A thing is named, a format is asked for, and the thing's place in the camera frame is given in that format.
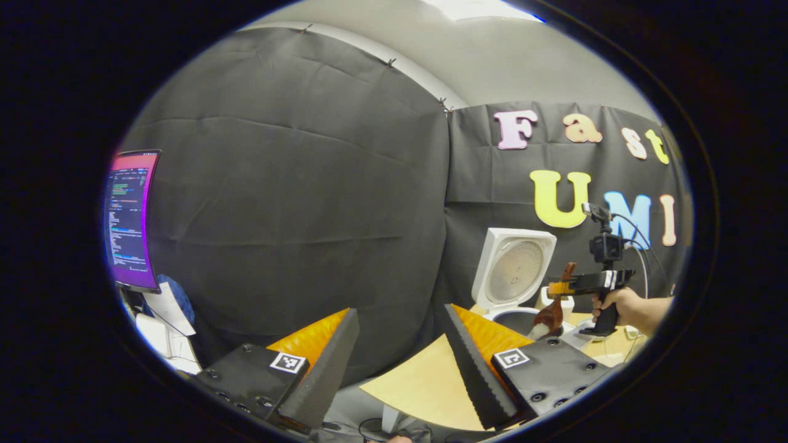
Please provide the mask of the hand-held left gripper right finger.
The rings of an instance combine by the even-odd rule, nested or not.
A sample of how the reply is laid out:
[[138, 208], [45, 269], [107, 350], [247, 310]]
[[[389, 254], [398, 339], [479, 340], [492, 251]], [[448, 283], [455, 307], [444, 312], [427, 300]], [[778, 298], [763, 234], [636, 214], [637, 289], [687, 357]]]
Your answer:
[[565, 404], [611, 367], [560, 337], [530, 340], [456, 305], [444, 305], [445, 334], [484, 429], [502, 431]]

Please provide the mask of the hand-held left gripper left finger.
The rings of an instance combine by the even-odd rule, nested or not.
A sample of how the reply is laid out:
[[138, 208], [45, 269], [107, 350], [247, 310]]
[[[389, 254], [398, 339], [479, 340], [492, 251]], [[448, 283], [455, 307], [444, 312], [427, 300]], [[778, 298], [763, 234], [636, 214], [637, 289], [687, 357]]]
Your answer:
[[310, 434], [323, 424], [358, 334], [357, 310], [342, 309], [268, 346], [239, 345], [191, 384], [254, 420]]

